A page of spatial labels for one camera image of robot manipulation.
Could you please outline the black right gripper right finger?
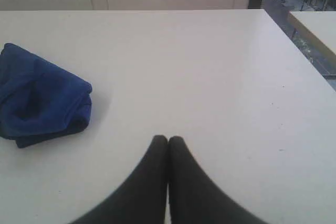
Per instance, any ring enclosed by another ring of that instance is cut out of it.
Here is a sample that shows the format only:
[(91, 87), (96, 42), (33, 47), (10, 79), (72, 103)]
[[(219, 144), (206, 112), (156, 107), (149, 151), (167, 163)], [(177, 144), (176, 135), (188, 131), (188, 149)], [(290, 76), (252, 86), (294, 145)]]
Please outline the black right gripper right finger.
[(180, 136), (169, 140), (171, 223), (260, 223), (202, 170)]

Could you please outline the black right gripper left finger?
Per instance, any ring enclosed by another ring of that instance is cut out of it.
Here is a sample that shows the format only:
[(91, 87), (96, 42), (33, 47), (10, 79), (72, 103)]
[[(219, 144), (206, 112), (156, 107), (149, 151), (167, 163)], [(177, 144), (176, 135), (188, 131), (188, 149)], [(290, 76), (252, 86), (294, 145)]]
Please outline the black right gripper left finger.
[(73, 223), (164, 223), (167, 165), (168, 140), (156, 135), (129, 177)]

